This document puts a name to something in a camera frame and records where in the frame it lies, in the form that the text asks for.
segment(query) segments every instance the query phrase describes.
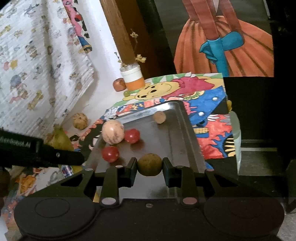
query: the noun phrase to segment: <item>white blanket with cartoon print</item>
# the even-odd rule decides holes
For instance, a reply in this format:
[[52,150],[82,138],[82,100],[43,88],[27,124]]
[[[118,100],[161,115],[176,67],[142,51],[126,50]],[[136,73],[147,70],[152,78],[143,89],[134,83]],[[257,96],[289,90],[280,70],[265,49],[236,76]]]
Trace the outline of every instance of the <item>white blanket with cartoon print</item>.
[[0,11],[0,127],[45,137],[93,72],[62,1],[12,0]]

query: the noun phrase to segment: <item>small tan ball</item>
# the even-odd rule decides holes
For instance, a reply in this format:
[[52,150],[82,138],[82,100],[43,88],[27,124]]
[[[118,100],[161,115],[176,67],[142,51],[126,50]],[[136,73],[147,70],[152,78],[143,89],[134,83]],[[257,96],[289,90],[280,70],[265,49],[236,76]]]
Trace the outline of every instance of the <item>small tan ball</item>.
[[83,113],[76,113],[73,116],[73,126],[78,130],[83,130],[89,125],[87,116]]
[[166,120],[166,115],[162,111],[157,111],[157,112],[154,113],[153,118],[154,118],[156,123],[162,124]]

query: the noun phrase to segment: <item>brown suspender strap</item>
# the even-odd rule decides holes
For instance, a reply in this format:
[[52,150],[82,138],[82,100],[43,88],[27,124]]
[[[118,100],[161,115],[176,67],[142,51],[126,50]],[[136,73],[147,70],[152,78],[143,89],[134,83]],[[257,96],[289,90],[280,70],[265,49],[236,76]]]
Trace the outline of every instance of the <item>brown suspender strap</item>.
[[239,20],[237,19],[237,15],[233,9],[231,2],[229,0],[220,0],[219,8],[222,10],[222,13],[226,21],[230,25],[231,30],[239,32],[243,37],[242,28],[239,24]]
[[206,38],[208,40],[216,40],[219,37],[219,33],[207,0],[191,0],[191,3],[198,15]]
[[194,21],[198,21],[199,20],[198,16],[197,16],[197,14],[195,12],[195,9],[194,9],[191,1],[190,0],[183,0],[183,4],[184,4],[184,6],[185,6],[185,8],[186,8],[186,10],[188,12],[189,19],[194,20]]
[[212,15],[214,17],[214,20],[216,20],[216,9],[215,9],[213,0],[207,0],[207,4],[209,5],[209,8],[210,8],[211,13],[212,13]]

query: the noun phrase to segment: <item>red ball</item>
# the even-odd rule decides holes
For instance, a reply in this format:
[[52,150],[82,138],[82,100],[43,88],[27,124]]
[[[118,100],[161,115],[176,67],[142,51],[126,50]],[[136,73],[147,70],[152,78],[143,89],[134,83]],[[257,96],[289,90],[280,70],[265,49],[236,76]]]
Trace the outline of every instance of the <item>red ball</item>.
[[119,151],[115,146],[106,146],[102,150],[102,157],[107,162],[115,162],[119,158]]
[[136,143],[140,139],[140,132],[136,129],[127,130],[124,133],[124,139],[131,144]]

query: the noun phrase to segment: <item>orange skirt illustration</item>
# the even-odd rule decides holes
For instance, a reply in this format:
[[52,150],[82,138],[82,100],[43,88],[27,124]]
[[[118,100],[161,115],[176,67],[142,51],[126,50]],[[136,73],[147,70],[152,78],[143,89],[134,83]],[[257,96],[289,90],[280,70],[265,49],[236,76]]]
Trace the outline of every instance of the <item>orange skirt illustration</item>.
[[[216,16],[215,21],[220,37],[231,32],[224,16]],[[272,36],[264,30],[239,20],[245,43],[236,49],[225,51],[229,76],[274,76],[274,53]],[[179,36],[175,67],[177,73],[192,72],[194,74],[216,73],[216,65],[212,64],[204,53],[199,53],[200,46],[206,41],[200,22],[188,20]]]

